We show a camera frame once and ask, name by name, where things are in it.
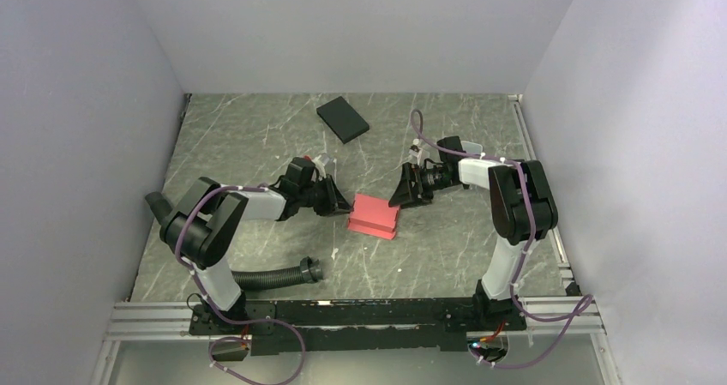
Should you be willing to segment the red paper box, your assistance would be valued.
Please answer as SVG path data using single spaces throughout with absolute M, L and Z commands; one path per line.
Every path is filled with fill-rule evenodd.
M 352 232 L 392 240 L 396 236 L 399 215 L 400 207 L 390 207 L 387 200 L 356 194 L 348 218 L 347 229 Z

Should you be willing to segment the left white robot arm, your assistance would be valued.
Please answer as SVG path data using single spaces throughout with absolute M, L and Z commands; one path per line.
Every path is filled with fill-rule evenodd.
M 227 253 L 243 221 L 285 221 L 302 208 L 330 217 L 353 207 L 339 191 L 334 176 L 320 161 L 294 158 L 271 185 L 223 185 L 199 177 L 177 203 L 161 192 L 145 201 L 159 223 L 159 238 L 198 285 L 202 298 L 214 306 L 213 323 L 227 334 L 246 322 L 247 291 L 266 291 L 322 280 L 319 261 L 306 256 L 297 266 L 267 271 L 235 271 Z

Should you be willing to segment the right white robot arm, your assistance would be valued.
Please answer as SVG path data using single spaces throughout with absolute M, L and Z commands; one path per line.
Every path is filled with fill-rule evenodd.
M 486 298 L 472 306 L 474 322 L 495 328 L 506 315 L 504 304 L 520 287 L 520 272 L 529 252 L 556 227 L 558 213 L 542 164 L 537 160 L 510 165 L 476 155 L 482 146 L 447 136 L 436 142 L 440 160 L 420 158 L 401 166 L 390 207 L 415 208 L 432 203 L 441 189 L 475 186 L 490 195 L 496 249 L 480 283 Z

